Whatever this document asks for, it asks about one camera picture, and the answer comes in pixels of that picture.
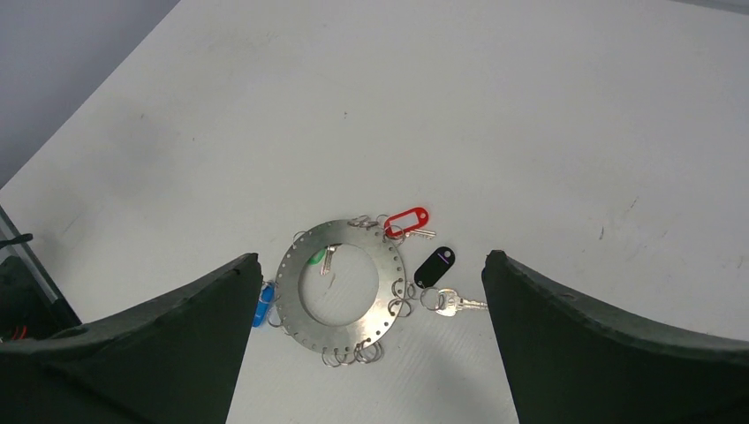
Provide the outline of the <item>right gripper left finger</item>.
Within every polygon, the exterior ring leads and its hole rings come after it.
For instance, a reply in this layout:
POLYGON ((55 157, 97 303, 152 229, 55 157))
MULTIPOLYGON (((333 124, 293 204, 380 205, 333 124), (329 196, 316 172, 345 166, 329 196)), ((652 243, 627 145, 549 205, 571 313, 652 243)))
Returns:
POLYGON ((101 320, 1 347, 4 423, 224 423, 263 282, 256 254, 101 320))

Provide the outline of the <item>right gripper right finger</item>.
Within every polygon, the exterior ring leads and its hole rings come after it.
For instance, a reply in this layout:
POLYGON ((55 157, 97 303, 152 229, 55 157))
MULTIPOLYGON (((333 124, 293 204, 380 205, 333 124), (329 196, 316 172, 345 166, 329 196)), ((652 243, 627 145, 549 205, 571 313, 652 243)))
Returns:
POLYGON ((746 341, 632 314, 501 250, 481 281, 520 422, 747 422, 746 341))

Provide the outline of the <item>blue key tag with key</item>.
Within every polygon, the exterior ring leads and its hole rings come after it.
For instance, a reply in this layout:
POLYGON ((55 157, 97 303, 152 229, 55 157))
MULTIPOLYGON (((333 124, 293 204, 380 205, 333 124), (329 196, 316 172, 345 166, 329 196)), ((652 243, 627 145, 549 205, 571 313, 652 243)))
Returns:
POLYGON ((252 323, 254 328, 259 328, 267 320, 275 295, 276 285, 273 282, 264 282, 254 312, 252 323))

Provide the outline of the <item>black key tag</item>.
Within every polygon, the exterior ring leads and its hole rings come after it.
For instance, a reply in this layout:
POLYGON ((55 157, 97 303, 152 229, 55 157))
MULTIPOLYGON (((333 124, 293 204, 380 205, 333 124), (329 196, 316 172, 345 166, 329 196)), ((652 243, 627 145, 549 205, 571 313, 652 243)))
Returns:
POLYGON ((428 311, 444 317, 453 317, 464 311, 487 312, 485 301, 468 299, 456 289, 440 288, 437 283, 447 274, 456 261, 454 251, 446 246, 438 247, 414 272, 414 283, 420 289, 419 301, 428 311))

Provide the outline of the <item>green key tag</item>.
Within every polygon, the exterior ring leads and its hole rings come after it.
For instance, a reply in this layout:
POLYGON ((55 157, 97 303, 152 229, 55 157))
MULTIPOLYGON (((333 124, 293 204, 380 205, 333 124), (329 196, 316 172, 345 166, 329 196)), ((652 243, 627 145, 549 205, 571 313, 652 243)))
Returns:
POLYGON ((307 263, 309 265, 318 264, 324 260, 324 258, 326 257, 326 254, 327 254, 327 248, 323 248, 319 252, 311 256, 309 260, 307 261, 307 263))

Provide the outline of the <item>red key tag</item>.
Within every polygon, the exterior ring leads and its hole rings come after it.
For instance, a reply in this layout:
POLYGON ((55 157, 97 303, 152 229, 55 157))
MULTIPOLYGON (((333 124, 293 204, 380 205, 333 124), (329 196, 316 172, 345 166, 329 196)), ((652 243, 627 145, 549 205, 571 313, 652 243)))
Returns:
POLYGON ((402 241, 410 237, 433 239, 436 232, 426 228, 429 220, 430 213, 426 208, 409 208, 384 219, 382 236, 392 241, 402 241))

